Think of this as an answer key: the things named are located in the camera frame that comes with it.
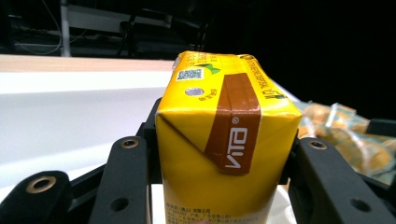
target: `yellow packaging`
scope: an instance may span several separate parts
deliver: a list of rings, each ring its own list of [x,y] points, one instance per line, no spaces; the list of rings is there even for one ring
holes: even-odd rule
[[[181,53],[156,114],[166,223],[265,223],[300,119],[253,56]]]

